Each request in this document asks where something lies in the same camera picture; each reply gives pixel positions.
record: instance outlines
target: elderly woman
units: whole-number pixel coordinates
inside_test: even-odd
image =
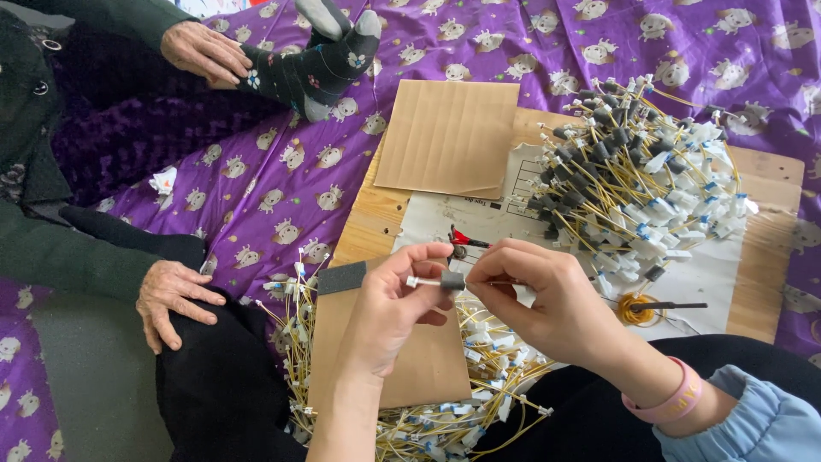
[[[146,242],[105,222],[92,239],[67,226],[76,213],[64,205],[92,205],[253,127],[272,112],[271,99],[309,121],[324,118],[370,64],[378,19],[365,12],[353,26],[327,0],[298,0],[319,26],[304,52],[281,56],[227,39],[167,0],[12,1],[76,23],[51,30],[0,8],[0,276],[136,302],[154,352],[160,339],[179,349],[168,310],[214,324],[186,298],[225,299],[200,286],[210,277],[160,250],[196,258],[204,244]],[[354,67],[350,53],[367,58]],[[323,76],[323,87],[308,75]]]

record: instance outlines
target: hand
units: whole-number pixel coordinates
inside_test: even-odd
[[[517,279],[536,292],[529,309],[507,286],[489,280]],[[466,277],[467,288],[527,344],[561,363],[596,372],[629,339],[572,255],[506,238],[494,244]]]
[[[206,77],[212,83],[222,79],[238,84],[236,76],[247,77],[246,68],[253,65],[238,42],[195,21],[169,27],[159,50],[177,69]]]
[[[211,276],[203,276],[178,261],[161,260],[151,265],[140,287],[137,312],[143,318],[145,339],[154,354],[160,354],[163,350],[160,338],[173,350],[182,346],[182,339],[168,319],[168,310],[204,324],[217,324],[217,317],[212,312],[184,299],[196,298],[213,305],[224,305],[222,295],[199,286],[210,281]]]
[[[405,281],[410,275],[438,278],[447,268],[429,260],[451,253],[453,246],[446,243],[406,246],[365,276],[342,337],[341,368],[384,378],[414,324],[444,326],[447,318],[433,308],[450,309],[451,292],[431,285],[411,289]]]

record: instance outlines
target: purple bedsheet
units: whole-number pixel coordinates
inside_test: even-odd
[[[520,106],[560,112],[573,99],[566,87],[585,88],[593,76],[625,81],[651,73],[659,89],[744,115],[745,123],[727,122],[734,146],[806,162],[798,250],[776,344],[821,363],[821,271],[813,264],[821,256],[814,34],[821,0],[350,0],[341,6],[351,17],[374,9],[383,19],[383,40],[378,64],[327,121],[308,124],[291,113],[260,120],[257,129],[182,161],[173,197],[158,201],[143,181],[100,210],[152,233],[205,237],[216,284],[281,311],[282,293],[262,284],[294,275],[298,247],[307,252],[308,271],[333,250],[390,121],[400,79],[519,82]],[[277,51],[303,45],[310,33],[283,0],[206,23]],[[698,113],[654,101],[679,117]],[[56,459],[62,440],[26,316],[48,290],[0,281],[0,293],[0,455]]]

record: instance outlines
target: black sock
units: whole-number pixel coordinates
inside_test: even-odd
[[[302,53],[282,57],[243,44],[242,51],[254,66],[236,88],[288,104],[310,122],[322,120],[339,95],[368,69],[381,33],[376,13],[368,10],[341,41]]]
[[[96,210],[76,206],[60,209],[60,216],[83,233],[117,247],[141,250],[169,261],[179,261],[194,271],[205,262],[208,246],[189,234],[152,234]]]
[[[311,24],[305,49],[332,44],[351,32],[351,20],[332,0],[296,0],[296,10]]]

